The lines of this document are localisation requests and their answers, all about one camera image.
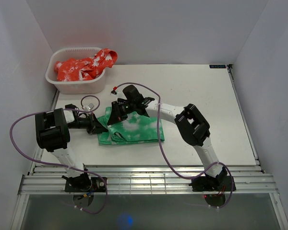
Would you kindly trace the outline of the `green tie-dye trousers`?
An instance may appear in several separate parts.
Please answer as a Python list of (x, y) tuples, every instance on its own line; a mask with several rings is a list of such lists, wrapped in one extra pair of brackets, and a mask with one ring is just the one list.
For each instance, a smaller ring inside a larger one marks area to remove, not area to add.
[(105, 114), (98, 118), (100, 124), (108, 130), (97, 135), (99, 145), (131, 145), (165, 141), (162, 123), (159, 123), (158, 129), (155, 117), (146, 117), (133, 112), (128, 114), (126, 120), (109, 126), (107, 122), (110, 113), (111, 108), (107, 107)]

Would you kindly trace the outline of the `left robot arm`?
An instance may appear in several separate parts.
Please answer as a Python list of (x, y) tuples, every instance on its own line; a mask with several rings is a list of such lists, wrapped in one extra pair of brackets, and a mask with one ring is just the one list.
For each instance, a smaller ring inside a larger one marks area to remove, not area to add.
[(68, 104), (64, 109), (35, 115), (38, 146), (66, 165), (67, 175), (63, 178), (72, 188), (84, 192), (93, 188), (93, 182), (85, 165), (68, 146), (71, 141), (69, 129), (85, 129), (89, 135), (107, 132), (96, 116), (88, 112), (92, 108), (89, 105), (84, 113), (80, 113), (78, 107)]

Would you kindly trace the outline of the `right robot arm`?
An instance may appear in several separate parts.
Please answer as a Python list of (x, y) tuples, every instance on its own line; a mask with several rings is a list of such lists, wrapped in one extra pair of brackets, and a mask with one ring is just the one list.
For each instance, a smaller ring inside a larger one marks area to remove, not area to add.
[(157, 121), (166, 120), (175, 124), (182, 139), (192, 146), (198, 154), (204, 171), (197, 176), (183, 176), (176, 170), (173, 172), (180, 178), (190, 180), (193, 191), (233, 191), (234, 180), (225, 166), (218, 160), (210, 139), (210, 125), (194, 104), (185, 107), (173, 106), (161, 102), (161, 97), (154, 99), (144, 97), (134, 84), (123, 89), (124, 98), (113, 101), (108, 125), (127, 119), (128, 114), (155, 117)]

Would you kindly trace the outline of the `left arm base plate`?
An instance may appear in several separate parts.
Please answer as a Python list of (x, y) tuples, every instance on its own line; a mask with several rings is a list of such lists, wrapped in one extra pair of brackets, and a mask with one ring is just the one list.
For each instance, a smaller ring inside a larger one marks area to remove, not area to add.
[(105, 183), (99, 177), (82, 178), (80, 176), (66, 181), (65, 192), (105, 192)]

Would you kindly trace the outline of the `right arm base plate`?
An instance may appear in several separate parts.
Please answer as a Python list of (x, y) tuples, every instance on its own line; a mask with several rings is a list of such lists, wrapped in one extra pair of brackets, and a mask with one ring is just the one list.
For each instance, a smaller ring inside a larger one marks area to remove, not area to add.
[(233, 177), (228, 175), (221, 179), (220, 182), (216, 178), (200, 176), (196, 179), (192, 179), (189, 186), (192, 187), (194, 192), (236, 191)]

